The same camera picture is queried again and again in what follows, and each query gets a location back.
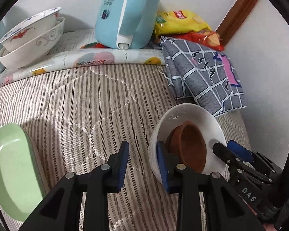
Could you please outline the grey checked folded cloth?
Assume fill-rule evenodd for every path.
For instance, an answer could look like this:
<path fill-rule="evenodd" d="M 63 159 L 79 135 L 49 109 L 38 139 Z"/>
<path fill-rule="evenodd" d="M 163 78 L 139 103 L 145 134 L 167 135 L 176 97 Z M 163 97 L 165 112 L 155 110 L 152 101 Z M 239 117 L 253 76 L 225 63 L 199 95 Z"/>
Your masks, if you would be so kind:
<path fill-rule="evenodd" d="M 162 37 L 161 47 L 175 99 L 191 99 L 214 117 L 246 107 L 236 70 L 223 52 L 171 37 Z"/>

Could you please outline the red chips bag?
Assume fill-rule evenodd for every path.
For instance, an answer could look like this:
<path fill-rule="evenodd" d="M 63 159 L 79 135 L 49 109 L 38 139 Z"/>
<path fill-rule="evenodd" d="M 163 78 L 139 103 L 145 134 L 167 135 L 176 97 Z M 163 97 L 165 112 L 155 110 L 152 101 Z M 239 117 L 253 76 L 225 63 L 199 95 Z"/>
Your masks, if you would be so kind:
<path fill-rule="evenodd" d="M 190 31 L 182 34 L 172 34 L 171 37 L 191 41 L 203 46 L 207 46 L 217 51 L 224 51 L 220 35 L 211 30 L 201 30 L 199 32 Z"/>

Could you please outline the rolled fruit print tablecloth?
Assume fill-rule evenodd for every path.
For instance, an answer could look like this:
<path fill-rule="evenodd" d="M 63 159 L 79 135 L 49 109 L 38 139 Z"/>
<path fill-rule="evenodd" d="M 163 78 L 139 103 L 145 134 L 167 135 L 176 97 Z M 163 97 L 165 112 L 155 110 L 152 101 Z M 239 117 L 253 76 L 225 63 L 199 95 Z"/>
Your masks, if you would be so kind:
<path fill-rule="evenodd" d="M 77 49 L 47 55 L 33 65 L 7 69 L 0 74 L 0 87 L 53 71 L 110 64 L 165 65 L 159 49 Z"/>

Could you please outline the light blue electric kettle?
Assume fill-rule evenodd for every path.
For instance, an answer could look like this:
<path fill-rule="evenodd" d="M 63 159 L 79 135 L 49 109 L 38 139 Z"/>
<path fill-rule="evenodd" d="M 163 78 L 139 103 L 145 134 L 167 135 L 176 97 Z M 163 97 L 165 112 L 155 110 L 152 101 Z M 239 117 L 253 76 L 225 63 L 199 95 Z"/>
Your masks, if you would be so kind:
<path fill-rule="evenodd" d="M 150 41 L 160 0 L 102 0 L 95 25 L 98 43 L 141 49 Z"/>

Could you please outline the patterned bowl with red design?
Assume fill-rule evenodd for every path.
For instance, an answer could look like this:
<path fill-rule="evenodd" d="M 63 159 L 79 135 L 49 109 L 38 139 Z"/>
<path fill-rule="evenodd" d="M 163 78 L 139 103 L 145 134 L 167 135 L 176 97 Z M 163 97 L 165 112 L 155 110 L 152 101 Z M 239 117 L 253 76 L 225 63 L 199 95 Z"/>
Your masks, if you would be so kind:
<path fill-rule="evenodd" d="M 1 39 L 0 44 L 9 52 L 26 44 L 30 40 L 45 33 L 56 24 L 61 7 L 44 10 L 33 15 L 8 31 Z"/>

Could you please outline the yellow chips bag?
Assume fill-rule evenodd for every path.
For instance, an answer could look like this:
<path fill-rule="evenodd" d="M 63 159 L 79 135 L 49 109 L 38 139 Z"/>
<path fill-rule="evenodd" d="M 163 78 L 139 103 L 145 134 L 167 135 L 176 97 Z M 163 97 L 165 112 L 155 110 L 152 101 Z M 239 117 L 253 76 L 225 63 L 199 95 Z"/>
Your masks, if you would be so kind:
<path fill-rule="evenodd" d="M 154 33 L 160 35 L 182 34 L 190 31 L 199 32 L 204 29 L 211 30 L 199 15 L 190 10 L 175 10 L 162 12 L 155 19 Z"/>

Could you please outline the large white bowl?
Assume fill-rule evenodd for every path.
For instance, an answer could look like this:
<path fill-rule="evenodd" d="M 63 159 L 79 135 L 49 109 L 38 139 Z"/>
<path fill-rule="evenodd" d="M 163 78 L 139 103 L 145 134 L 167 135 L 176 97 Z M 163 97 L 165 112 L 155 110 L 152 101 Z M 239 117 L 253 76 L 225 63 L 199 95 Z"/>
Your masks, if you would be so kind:
<path fill-rule="evenodd" d="M 42 58 L 57 44 L 64 30 L 65 18 L 58 17 L 55 27 L 30 40 L 12 52 L 3 47 L 0 50 L 0 62 L 7 69 L 26 67 Z"/>

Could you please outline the brown small bowl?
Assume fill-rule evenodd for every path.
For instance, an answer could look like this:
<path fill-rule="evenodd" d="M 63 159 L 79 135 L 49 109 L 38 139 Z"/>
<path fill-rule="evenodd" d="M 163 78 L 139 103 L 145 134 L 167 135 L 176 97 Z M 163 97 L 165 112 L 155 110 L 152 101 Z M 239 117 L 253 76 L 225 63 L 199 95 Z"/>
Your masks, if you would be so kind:
<path fill-rule="evenodd" d="M 202 173 L 207 156 L 207 148 L 202 133 L 191 121 L 182 124 L 179 138 L 180 157 L 182 162 L 196 173 Z"/>
<path fill-rule="evenodd" d="M 181 159 L 181 152 L 180 152 L 180 148 L 177 144 L 177 134 L 180 133 L 182 129 L 182 126 L 177 126 L 176 128 L 174 128 L 171 133 L 169 134 L 169 136 L 167 137 L 166 143 L 165 143 L 165 148 L 167 150 L 168 153 L 176 155 L 178 157 L 178 159 Z"/>

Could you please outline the brown door frame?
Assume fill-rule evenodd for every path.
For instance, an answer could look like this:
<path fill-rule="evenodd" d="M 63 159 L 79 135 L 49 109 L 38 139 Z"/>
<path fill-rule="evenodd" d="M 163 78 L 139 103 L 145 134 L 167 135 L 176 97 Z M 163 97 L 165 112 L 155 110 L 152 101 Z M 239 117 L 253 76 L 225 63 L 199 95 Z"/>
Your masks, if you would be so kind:
<path fill-rule="evenodd" d="M 236 0 L 234 2 L 233 6 L 230 8 L 216 30 L 216 32 L 220 35 L 224 46 L 227 45 L 227 43 L 239 30 L 258 1 L 259 0 Z"/>

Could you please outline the green square plate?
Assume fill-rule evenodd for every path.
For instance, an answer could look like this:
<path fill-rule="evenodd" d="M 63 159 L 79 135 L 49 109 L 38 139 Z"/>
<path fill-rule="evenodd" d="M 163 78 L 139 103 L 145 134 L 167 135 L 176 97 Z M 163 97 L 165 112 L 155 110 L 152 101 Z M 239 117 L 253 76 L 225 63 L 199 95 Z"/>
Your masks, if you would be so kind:
<path fill-rule="evenodd" d="M 34 141 L 17 124 L 0 128 L 0 206 L 24 222 L 48 194 L 40 155 Z"/>

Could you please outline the white ceramic bowl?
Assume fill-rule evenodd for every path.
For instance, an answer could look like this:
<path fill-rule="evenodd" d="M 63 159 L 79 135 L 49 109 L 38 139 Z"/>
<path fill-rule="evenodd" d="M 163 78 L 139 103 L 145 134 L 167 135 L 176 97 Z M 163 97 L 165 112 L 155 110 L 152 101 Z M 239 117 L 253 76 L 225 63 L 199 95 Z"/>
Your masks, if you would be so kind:
<path fill-rule="evenodd" d="M 157 181 L 162 183 L 156 156 L 156 144 L 158 141 L 165 142 L 172 130 L 182 125 L 185 121 L 191 121 L 199 128 L 207 147 L 207 159 L 202 173 L 209 175 L 212 172 L 219 172 L 222 176 L 225 176 L 226 164 L 213 153 L 213 145 L 215 143 L 227 144 L 218 121 L 202 107 L 196 104 L 183 103 L 169 109 L 158 121 L 151 134 L 148 155 L 151 170 Z"/>

